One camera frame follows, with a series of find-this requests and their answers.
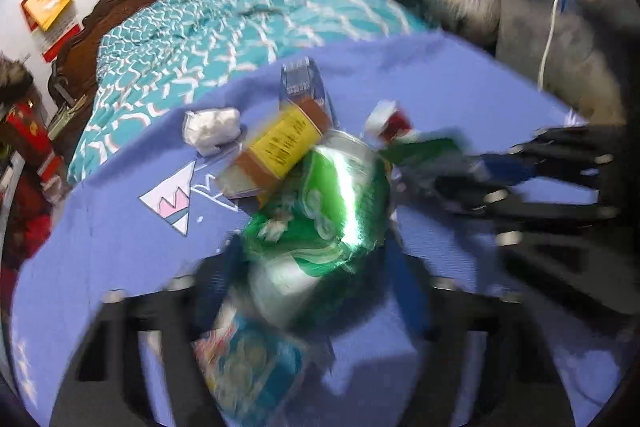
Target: white crumpled paper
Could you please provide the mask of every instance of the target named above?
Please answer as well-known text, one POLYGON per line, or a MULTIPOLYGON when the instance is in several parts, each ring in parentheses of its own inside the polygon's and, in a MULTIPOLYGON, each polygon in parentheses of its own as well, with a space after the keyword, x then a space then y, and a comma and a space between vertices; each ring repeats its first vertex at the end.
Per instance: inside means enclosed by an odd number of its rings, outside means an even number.
POLYGON ((184 114, 182 138, 202 156, 220 152, 220 145, 240 136, 240 112, 235 107, 206 109, 184 114))

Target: yellow paper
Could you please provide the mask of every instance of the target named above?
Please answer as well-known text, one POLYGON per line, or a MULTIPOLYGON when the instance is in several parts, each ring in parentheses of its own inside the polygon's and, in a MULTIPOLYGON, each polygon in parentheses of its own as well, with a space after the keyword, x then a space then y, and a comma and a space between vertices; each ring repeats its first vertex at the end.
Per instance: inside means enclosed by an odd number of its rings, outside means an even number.
POLYGON ((291 104, 249 149, 276 178, 282 179, 321 137, 302 109, 291 104))
POLYGON ((71 0, 26 0, 24 7, 44 31, 48 30, 71 0))

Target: blue cloth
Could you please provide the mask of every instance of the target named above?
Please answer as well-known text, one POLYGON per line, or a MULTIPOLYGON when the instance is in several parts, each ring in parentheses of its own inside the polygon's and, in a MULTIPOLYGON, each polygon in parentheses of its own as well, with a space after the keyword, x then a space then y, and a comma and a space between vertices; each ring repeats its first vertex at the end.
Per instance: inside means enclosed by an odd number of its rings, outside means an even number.
POLYGON ((84 179, 169 108, 277 58, 425 28, 392 0, 158 0, 102 38, 94 111, 69 181, 84 179))
MULTIPOLYGON (((531 82, 442 32, 341 42, 307 53, 318 64, 340 123, 356 135, 384 98, 398 100, 420 130, 460 127, 471 154, 504 151, 529 140, 539 127, 566 123, 569 113, 531 82)), ((215 89, 190 109, 235 106, 251 130, 278 107, 280 67, 276 62, 215 89)), ((156 291, 197 259, 212 255, 228 230, 247 222, 215 188, 213 177, 226 159, 205 162, 182 142, 185 109, 169 111, 79 184, 48 243, 22 268, 14 296, 12 355, 21 396, 43 426, 69 356, 103 293, 156 291), (184 211, 178 188, 188 197, 186 229, 184 221, 171 219, 167 206, 184 211), (141 196, 158 205, 164 198, 167 219, 141 196)), ((532 180, 518 189, 531 200, 594 200, 589 190, 549 180, 532 180)), ((524 292, 550 344, 577 425, 585 427, 626 370, 624 346, 594 335, 563 309, 509 279, 496 263, 493 237, 483 229, 444 212, 425 214, 406 206, 398 208, 398 223, 408 253, 425 259, 435 274, 453 277, 470 291, 491 294, 509 287, 524 292)), ((285 407, 288 425, 395 426, 425 346, 407 333, 394 293, 386 289, 369 313, 332 333, 331 340, 332 369, 307 376, 285 407)), ((473 353, 477 359, 478 352, 473 353)), ((149 353, 144 363, 158 421, 172 425, 161 367, 149 353)), ((470 375, 458 425, 474 396, 477 380, 470 375)))

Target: green and silver can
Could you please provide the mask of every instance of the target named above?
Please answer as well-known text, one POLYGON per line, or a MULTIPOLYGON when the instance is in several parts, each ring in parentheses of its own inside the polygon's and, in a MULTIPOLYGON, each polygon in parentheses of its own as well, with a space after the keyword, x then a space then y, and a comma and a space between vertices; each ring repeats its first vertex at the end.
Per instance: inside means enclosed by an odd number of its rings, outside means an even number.
POLYGON ((243 233, 248 287, 267 321, 305 329, 357 291, 389 192, 384 160, 364 142, 332 130, 313 147, 243 233))

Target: yellow label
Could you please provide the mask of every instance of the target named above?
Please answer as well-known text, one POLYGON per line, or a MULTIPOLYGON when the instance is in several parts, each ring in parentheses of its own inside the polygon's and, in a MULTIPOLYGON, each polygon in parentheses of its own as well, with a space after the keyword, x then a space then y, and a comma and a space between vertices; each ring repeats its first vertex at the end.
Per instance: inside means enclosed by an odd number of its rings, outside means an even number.
POLYGON ((282 179, 321 137, 302 109, 291 104, 249 149, 276 178, 282 179))

